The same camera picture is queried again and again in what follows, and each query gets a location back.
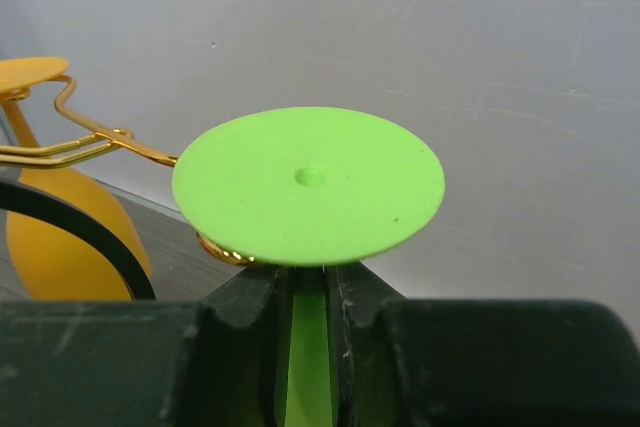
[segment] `gray floor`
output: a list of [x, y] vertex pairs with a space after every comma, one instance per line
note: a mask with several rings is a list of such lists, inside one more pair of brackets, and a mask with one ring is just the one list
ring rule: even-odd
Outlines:
[[[16, 177], [14, 172], [0, 175]], [[202, 298], [240, 271], [204, 252], [188, 225], [129, 200], [120, 200], [151, 258], [154, 269], [151, 283], [159, 300]], [[23, 299], [27, 293], [9, 261], [5, 218], [6, 213], [0, 211], [0, 300]]]

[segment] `black curved tube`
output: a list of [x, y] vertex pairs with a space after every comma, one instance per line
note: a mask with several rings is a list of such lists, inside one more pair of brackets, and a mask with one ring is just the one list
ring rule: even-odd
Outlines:
[[0, 179], [0, 209], [55, 225], [91, 245], [120, 274], [132, 299], [155, 299], [142, 266], [122, 241], [90, 215], [44, 191]]

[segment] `green object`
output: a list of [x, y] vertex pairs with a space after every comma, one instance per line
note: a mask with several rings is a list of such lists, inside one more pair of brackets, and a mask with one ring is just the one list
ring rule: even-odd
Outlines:
[[285, 427], [333, 423], [325, 308], [324, 292], [317, 286], [293, 297]]
[[407, 240], [445, 181], [417, 136], [333, 107], [270, 110], [198, 137], [173, 173], [180, 210], [219, 245], [279, 265], [335, 265]]

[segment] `round green plate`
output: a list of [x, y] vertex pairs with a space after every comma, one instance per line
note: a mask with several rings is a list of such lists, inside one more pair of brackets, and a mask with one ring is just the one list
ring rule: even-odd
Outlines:
[[219, 125], [178, 159], [173, 194], [202, 235], [279, 265], [335, 265], [407, 240], [444, 196], [438, 158], [373, 115], [292, 107]]

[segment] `gray wall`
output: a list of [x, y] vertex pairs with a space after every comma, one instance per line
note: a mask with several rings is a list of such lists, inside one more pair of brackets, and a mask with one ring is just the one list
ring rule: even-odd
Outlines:
[[[413, 129], [448, 193], [369, 262], [409, 295], [604, 301], [640, 332], [640, 0], [0, 0], [0, 54], [55, 54], [77, 108], [180, 152], [249, 112], [339, 105]], [[79, 130], [52, 91], [46, 142]], [[168, 169], [82, 167], [172, 206]]]

